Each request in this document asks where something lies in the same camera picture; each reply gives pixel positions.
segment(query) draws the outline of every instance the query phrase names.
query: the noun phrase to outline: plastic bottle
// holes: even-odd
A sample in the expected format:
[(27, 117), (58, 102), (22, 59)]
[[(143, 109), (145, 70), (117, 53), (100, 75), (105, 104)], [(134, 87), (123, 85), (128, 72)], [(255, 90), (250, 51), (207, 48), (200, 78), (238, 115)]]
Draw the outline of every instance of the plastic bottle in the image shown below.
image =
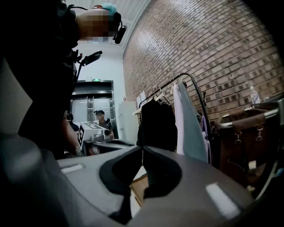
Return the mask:
[(254, 87), (250, 86), (249, 89), (250, 89), (250, 97), (252, 98), (252, 103), (253, 104), (260, 103), (259, 95), (257, 91), (254, 89)]

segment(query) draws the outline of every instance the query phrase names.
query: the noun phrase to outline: brown bag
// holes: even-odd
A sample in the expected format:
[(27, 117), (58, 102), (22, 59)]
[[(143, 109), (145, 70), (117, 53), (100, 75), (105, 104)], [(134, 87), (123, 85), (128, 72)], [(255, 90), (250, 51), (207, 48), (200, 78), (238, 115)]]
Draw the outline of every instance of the brown bag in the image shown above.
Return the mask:
[[(257, 186), (269, 154), (278, 146), (278, 118), (266, 120), (264, 112), (266, 110), (250, 109), (218, 120), (221, 138), (219, 169), (244, 187)], [(222, 128), (222, 123), (226, 122), (232, 122), (232, 127)]]

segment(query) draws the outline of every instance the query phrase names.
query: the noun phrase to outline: red brick wall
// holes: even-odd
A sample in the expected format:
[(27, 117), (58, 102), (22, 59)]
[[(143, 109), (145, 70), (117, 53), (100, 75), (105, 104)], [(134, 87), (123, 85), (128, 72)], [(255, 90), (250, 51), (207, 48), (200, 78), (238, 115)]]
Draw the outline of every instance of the red brick wall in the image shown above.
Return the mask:
[[(206, 91), (210, 120), (284, 90), (284, 68), (271, 35), (241, 0), (152, 0), (123, 58), (126, 98), (148, 95), (181, 72)], [(201, 109), (189, 77), (189, 95)], [(164, 89), (171, 103), (170, 86)]]

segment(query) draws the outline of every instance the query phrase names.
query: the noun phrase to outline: clothing rack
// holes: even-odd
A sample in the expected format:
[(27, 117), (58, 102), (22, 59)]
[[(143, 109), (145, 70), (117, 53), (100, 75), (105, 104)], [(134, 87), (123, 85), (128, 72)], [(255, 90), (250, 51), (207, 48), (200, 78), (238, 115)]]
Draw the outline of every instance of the clothing rack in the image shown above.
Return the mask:
[(202, 106), (203, 114), (204, 114), (204, 117), (205, 117), (205, 120), (206, 120), (206, 126), (207, 126), (207, 132), (208, 132), (208, 138), (207, 139), (211, 142), (211, 140), (212, 140), (212, 133), (211, 133), (210, 123), (209, 123), (209, 119), (208, 119), (205, 103), (204, 103), (204, 100), (202, 99), (202, 95), (200, 93), (199, 87), (198, 87), (198, 85), (197, 85), (197, 83), (196, 83), (196, 81), (195, 81), (195, 79), (193, 78), (192, 75), (189, 75), (188, 73), (181, 73), (181, 74), (175, 76), (174, 78), (170, 79), (167, 83), (165, 83), (163, 86), (161, 86), (158, 89), (156, 89), (146, 99), (142, 100), (141, 103), (146, 101), (147, 99), (149, 99), (152, 95), (154, 95), (157, 92), (161, 91), (161, 89), (163, 89), (164, 87), (166, 87), (167, 85), (169, 85), (171, 82), (173, 82), (174, 80), (178, 79), (182, 75), (187, 75), (187, 76), (189, 76), (191, 78), (191, 80), (193, 82), (193, 85), (194, 85), (194, 87), (195, 87), (195, 89), (197, 91), (197, 94), (198, 94), (198, 97), (200, 99), (200, 103), (201, 103), (201, 106)]

